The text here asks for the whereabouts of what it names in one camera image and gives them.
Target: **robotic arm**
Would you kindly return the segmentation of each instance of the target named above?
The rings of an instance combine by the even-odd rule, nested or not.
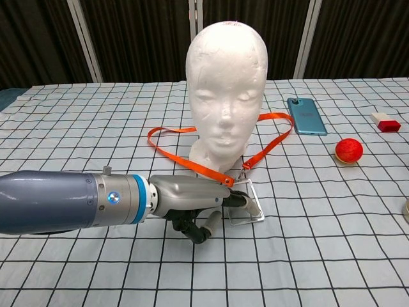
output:
[[[205,209],[258,206],[241,191],[189,176],[18,171],[0,177],[0,233],[51,234],[142,223],[148,214],[171,221],[193,243],[211,237],[221,221],[214,211],[202,227],[193,220]]]

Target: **red yarn ball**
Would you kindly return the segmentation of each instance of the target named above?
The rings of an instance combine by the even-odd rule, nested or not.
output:
[[[335,147],[335,156],[343,163],[355,163],[364,153],[364,147],[356,139],[343,139]]]

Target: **orange strap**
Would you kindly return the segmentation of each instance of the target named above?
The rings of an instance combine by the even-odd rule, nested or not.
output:
[[[254,157],[250,158],[249,160],[245,161],[242,165],[243,169],[251,169],[255,164],[257,164],[262,158],[264,158],[266,156],[266,154],[269,153],[269,151],[271,149],[273,149],[274,147],[276,147],[283,139],[285,139],[288,134],[291,132],[293,126],[294,126],[294,121],[293,118],[286,114],[286,113],[263,113],[260,114],[258,121],[262,121],[262,120],[274,120],[274,119],[278,119],[278,118],[284,118],[288,121],[291,122],[291,127],[289,128],[288,131],[286,131],[284,134],[281,134],[280,136],[276,137],[270,144],[267,145],[267,147],[260,151],[259,153],[257,153]],[[208,178],[212,178],[216,181],[221,182],[222,184],[226,184],[228,187],[232,187],[235,180],[232,177],[229,177],[223,173],[219,173],[218,171],[214,171],[210,168],[206,168],[198,163],[192,162],[190,160],[186,160],[184,158],[181,158],[177,155],[173,155],[163,149],[161,149],[158,145],[154,144],[151,141],[151,137],[152,135],[160,130],[165,130],[165,131],[169,131],[169,132],[175,132],[175,133],[186,133],[186,132],[194,132],[196,131],[195,127],[188,127],[188,128],[183,128],[183,129],[168,129],[165,127],[156,127],[153,128],[149,131],[148,133],[148,142],[151,146],[155,147],[162,155],[165,155],[166,157],[170,158],[172,161],[185,166],[188,169],[191,169],[193,171],[195,171],[196,173],[202,174]]]

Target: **teal phone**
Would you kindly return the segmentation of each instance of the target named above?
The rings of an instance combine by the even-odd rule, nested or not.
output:
[[[294,128],[298,134],[314,136],[326,136],[328,134],[313,99],[289,98],[287,99],[287,105],[290,115],[294,118]]]

